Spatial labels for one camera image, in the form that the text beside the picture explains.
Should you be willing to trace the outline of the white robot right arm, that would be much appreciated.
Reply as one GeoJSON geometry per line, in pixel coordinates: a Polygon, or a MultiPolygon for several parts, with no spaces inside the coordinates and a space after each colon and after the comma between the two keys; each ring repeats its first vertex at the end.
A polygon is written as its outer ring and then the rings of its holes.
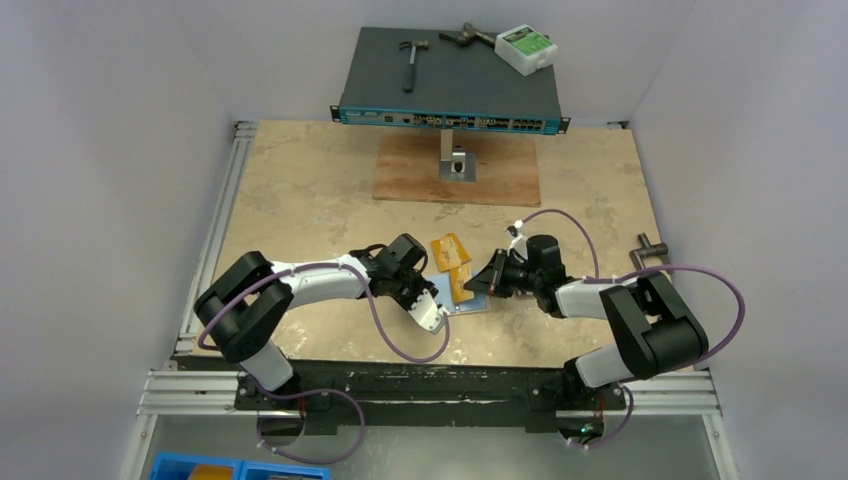
{"type": "Polygon", "coordinates": [[[529,293],[554,318],[608,322],[612,344],[564,365],[561,392],[569,404],[584,407],[599,396],[601,387],[652,378],[708,351],[706,332],[665,275],[593,283],[567,274],[555,237],[534,235],[525,246],[524,253],[496,250],[464,287],[498,298],[529,293]]]}

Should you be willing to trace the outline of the gold VIP credit card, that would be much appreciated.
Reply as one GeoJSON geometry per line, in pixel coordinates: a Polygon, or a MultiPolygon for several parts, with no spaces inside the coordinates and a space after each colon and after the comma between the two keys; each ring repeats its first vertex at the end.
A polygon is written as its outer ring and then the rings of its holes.
{"type": "Polygon", "coordinates": [[[451,297],[455,304],[468,302],[474,298],[474,292],[465,288],[465,283],[472,277],[473,272],[469,263],[459,265],[449,271],[451,297]]]}

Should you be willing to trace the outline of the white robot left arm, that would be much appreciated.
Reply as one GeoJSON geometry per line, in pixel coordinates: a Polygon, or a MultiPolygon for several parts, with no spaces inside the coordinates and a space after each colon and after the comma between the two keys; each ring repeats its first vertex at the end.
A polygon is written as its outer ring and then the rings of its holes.
{"type": "Polygon", "coordinates": [[[203,326],[197,345],[240,366],[272,408],[287,408],[297,399],[298,382],[272,340],[284,315],[340,299],[365,299],[374,309],[376,298],[388,297],[424,331],[446,332],[448,312],[436,300],[435,284],[423,275],[426,258],[425,248],[408,233],[387,245],[311,263],[272,262],[249,251],[195,301],[193,311],[203,326]]]}

